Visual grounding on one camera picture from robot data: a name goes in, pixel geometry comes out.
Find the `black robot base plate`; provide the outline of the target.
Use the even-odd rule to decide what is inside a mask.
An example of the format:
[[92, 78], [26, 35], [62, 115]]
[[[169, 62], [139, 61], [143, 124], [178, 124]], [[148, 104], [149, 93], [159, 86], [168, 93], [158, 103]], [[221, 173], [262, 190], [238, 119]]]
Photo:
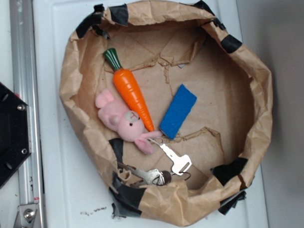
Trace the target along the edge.
[[31, 154], [28, 105], [0, 82], [0, 189]]

